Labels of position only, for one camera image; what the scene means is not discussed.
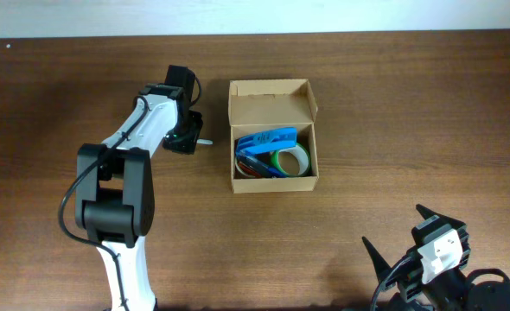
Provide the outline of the cardboard box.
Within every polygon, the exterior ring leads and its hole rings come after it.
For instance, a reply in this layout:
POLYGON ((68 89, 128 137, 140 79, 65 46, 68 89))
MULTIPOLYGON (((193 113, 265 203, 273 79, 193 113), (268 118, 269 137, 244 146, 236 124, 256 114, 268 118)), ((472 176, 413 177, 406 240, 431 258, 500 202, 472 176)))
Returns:
POLYGON ((316 99, 307 79, 232 80, 228 91, 230 168, 235 194, 312 191, 319 180, 315 120, 316 99), (294 127, 297 141, 309 152, 306 176, 247 178, 235 167, 238 140, 265 130, 294 127))

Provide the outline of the blue pen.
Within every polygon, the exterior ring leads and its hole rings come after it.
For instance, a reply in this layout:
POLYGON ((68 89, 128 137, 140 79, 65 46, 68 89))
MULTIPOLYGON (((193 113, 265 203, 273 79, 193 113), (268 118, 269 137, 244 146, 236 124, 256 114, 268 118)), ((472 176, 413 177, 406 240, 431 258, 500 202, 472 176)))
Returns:
POLYGON ((242 163, 245 167, 251 171, 257 173, 263 178, 285 178, 286 174, 279 171, 277 168, 268 165, 259 160, 255 155, 248 155, 246 153, 239 153, 236 155, 236 159, 239 163, 242 163))

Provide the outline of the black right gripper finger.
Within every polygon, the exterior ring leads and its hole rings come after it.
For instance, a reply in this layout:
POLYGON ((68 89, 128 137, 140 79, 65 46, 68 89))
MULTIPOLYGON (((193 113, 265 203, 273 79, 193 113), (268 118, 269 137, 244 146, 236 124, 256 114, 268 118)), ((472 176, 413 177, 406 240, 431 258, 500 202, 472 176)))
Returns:
POLYGON ((421 204, 416 204, 416 210, 423 217, 424 220, 427 220, 430 218, 441 219, 443 217, 441 214, 436 213, 436 212, 430 210, 428 207, 423 206, 421 204))
POLYGON ((366 237, 362 237, 361 239, 369 257, 372 260, 379 287, 383 291, 391 289, 394 286, 394 277, 396 276, 396 273, 393 271, 393 267, 388 264, 388 262, 380 255, 366 237))

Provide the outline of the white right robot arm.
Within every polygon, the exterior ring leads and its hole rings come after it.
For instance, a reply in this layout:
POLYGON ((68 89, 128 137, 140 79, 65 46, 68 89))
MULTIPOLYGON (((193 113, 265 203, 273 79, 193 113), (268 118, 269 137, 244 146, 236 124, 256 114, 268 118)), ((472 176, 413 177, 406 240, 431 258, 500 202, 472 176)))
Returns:
POLYGON ((416 205, 424 221, 411 229, 415 245, 393 266, 363 238, 378 280, 370 302, 396 287, 384 310, 510 310, 510 279, 499 269, 478 269, 464 275, 470 257, 467 225, 458 219, 416 205))

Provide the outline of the black silver marker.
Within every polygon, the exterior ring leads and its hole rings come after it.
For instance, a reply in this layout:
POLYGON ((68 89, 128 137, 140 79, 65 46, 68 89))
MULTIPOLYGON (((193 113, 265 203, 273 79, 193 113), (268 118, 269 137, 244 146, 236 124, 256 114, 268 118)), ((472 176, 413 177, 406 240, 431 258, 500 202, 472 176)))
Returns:
POLYGON ((198 139, 197 143, 202 144, 202 145, 213 145, 214 144, 214 142, 212 140, 207 140, 207 139, 198 139))

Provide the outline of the blue plastic case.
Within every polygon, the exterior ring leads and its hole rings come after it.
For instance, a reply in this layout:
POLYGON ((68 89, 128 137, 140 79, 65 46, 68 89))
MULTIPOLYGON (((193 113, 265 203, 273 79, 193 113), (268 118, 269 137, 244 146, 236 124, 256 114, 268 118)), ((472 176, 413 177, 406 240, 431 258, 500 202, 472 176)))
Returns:
POLYGON ((296 145, 297 130, 283 127, 243 136, 238 140, 235 155, 256 156, 296 145))

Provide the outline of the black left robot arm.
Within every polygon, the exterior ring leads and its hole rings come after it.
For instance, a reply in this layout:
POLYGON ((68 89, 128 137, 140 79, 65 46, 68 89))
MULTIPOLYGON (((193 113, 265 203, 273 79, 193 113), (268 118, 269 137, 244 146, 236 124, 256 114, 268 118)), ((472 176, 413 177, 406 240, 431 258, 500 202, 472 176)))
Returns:
POLYGON ((67 196, 75 198, 75 223, 86 232, 82 243, 102 256, 113 310, 158 308, 145 256, 156 205, 151 159, 159 149, 195 152, 203 121, 192 107, 201 95, 194 72, 171 65, 164 82, 138 92, 112 135, 78 151, 67 196))

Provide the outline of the green tape roll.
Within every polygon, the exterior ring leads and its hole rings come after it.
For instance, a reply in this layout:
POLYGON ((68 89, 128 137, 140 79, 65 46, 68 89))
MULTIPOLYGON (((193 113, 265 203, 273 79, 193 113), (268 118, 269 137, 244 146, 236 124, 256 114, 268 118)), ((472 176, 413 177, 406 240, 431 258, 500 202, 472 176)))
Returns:
POLYGON ((286 177, 303 177, 310 171, 309 152, 299 143, 271 154, 271 163, 286 177))

